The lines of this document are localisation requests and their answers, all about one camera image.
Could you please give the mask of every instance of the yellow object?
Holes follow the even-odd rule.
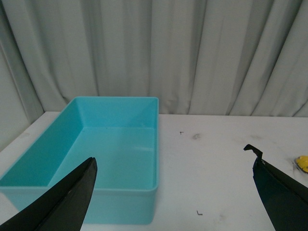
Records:
[[[308,156],[301,155],[295,159],[295,162],[303,172],[308,173]]]

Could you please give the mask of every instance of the white table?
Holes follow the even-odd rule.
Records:
[[[0,153],[0,175],[58,115],[47,112]],[[150,225],[82,231],[274,231],[253,181],[256,156],[308,186],[293,159],[308,155],[308,118],[160,115],[160,185]],[[17,213],[0,194],[0,223]]]

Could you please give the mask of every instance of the plastic bin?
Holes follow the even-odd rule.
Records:
[[[22,210],[88,157],[98,175],[85,223],[149,224],[158,187],[158,99],[77,97],[0,179]]]

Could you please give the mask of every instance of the dark stain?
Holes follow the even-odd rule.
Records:
[[[250,135],[250,137],[254,140],[262,140],[263,138],[261,136],[258,136],[258,135]]]
[[[199,140],[201,139],[201,134],[200,133],[197,133],[197,134],[194,134],[193,137],[192,137],[193,140]]]
[[[226,220],[227,219],[227,216],[225,216],[225,215],[223,215],[223,214],[220,214],[220,216],[219,216],[219,221],[220,222],[222,222],[222,221],[224,221],[224,220]]]

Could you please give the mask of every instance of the white curtain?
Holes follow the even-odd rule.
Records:
[[[308,116],[307,0],[3,0],[45,111],[156,96],[160,113]]]

